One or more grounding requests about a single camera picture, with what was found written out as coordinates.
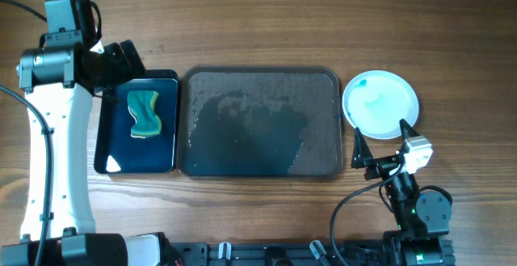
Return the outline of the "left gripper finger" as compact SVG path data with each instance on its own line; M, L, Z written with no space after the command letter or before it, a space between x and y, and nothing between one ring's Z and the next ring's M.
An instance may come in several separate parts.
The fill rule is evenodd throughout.
M131 78L140 78L146 72L145 66L134 43L131 40L125 40L120 43L126 59L130 65Z
M93 94L93 96L95 98L101 99L102 101L107 101L108 103L113 103L113 104L119 104L120 103L119 98L116 95L113 94L111 88L95 89L95 93Z

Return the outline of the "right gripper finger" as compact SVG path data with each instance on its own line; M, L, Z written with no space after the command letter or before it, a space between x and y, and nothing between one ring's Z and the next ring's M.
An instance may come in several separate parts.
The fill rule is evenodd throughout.
M373 156L359 127L355 128L354 148L351 157L352 168L365 168L372 164Z
M420 134L417 133L405 119L400 119L399 125L402 136L401 151L406 151L406 141L412 137L419 137Z

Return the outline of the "white plate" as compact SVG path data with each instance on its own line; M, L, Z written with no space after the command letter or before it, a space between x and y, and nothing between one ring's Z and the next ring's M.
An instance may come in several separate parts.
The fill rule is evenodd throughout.
M416 124L420 112L414 88L400 76L369 70L355 76L342 96L344 116L363 135L389 140L401 136L399 121Z

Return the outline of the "green yellow sponge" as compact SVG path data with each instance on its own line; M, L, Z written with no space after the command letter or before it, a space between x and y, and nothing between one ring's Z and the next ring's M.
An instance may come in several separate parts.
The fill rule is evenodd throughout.
M127 95L128 111L135 124L131 137L148 138L159 135L162 121L155 111L159 94L156 91L130 91Z

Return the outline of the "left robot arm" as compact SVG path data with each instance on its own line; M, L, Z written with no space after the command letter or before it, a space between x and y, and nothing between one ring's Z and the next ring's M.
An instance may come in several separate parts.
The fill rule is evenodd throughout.
M161 233L99 234L90 207L86 138L93 99L145 72L129 40L100 46L102 18L91 0L46 0L48 31L23 53L13 96L30 120L30 180L20 240L4 265L180 265Z

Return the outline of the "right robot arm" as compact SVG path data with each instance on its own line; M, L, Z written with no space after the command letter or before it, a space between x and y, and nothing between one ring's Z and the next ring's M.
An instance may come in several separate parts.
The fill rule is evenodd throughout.
M389 208L397 229L387 231L379 241L357 247L364 265L448 265L454 264L452 244L442 240L449 233L452 195L435 186L419 186L415 174L433 155L431 142L411 125L399 122L402 144L396 153L373 157L364 135L355 129L351 167L364 169L366 180L378 179L381 200Z

